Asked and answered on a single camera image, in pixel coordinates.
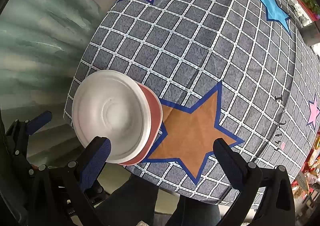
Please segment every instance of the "white bowl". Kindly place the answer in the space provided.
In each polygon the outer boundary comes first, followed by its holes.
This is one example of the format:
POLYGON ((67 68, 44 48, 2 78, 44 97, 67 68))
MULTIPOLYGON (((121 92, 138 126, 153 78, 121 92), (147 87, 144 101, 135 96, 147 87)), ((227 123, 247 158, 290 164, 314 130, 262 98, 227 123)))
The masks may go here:
POLYGON ((81 144, 95 136, 111 141, 109 163, 133 159, 148 141, 151 114, 138 84, 113 70, 88 76, 78 87, 72 105, 72 122, 81 144))

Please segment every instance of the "screw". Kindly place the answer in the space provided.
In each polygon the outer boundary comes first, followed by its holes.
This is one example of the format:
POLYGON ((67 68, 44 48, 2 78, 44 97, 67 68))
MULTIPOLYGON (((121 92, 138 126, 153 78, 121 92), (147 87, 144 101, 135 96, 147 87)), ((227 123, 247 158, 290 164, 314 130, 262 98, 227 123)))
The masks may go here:
POLYGON ((70 168, 74 168, 76 165, 77 165, 77 163, 75 161, 70 161, 68 163, 68 167, 70 167, 70 168))
POLYGON ((285 171, 285 166, 283 166, 283 165, 279 165, 278 168, 279 168, 279 170, 282 171, 282 172, 285 171))
POLYGON ((251 169, 255 169, 256 168, 256 164, 254 162, 249 162, 248 163, 248 167, 250 167, 251 169))
POLYGON ((39 166, 39 171, 43 171, 43 170, 45 170, 45 165, 41 165, 41 166, 39 166))

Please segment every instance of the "gray checkered tablecloth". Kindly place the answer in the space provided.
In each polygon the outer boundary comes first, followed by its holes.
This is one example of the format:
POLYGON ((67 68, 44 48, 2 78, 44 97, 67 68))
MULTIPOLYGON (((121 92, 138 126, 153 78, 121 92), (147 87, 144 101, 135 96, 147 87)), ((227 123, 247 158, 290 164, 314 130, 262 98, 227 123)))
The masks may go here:
MULTIPOLYGON (((220 125, 245 141, 233 151, 259 167, 283 164, 293 180, 316 136, 306 124, 308 101, 319 92, 319 61, 303 42, 301 20, 287 0, 276 2, 292 17, 291 37, 278 22, 267 21, 260 0, 117 2, 80 61, 64 118, 72 125, 75 92, 97 70, 122 72, 159 98, 187 107, 222 80, 220 125), (275 101, 280 95, 282 102, 275 101), (275 141, 285 143, 283 151, 274 150, 275 141)), ((209 156, 197 185, 177 162, 126 169, 212 204, 230 206, 238 193, 214 156, 209 156)), ((259 189, 252 208, 258 207, 263 191, 259 189)))

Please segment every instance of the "gray curtain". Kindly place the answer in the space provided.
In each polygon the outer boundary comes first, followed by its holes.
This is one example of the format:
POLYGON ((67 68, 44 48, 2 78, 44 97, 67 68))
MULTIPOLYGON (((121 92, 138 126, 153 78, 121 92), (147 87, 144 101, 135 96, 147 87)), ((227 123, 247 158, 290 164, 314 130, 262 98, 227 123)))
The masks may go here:
POLYGON ((63 120, 79 61, 103 16, 93 0, 9 0, 0 15, 0 106, 6 128, 42 111, 53 120, 30 137, 29 159, 56 160, 81 148, 63 120))

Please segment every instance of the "jeans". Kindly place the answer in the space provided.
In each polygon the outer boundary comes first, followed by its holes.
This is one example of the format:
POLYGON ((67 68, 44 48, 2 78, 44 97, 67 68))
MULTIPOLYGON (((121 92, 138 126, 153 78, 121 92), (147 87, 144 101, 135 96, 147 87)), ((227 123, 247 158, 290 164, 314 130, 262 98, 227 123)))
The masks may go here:
MULTIPOLYGON (((152 226, 158 191, 158 186, 132 174, 96 207, 96 212, 108 226, 136 226, 140 221, 152 226)), ((215 226, 220 219, 218 205, 180 195, 166 226, 215 226)))

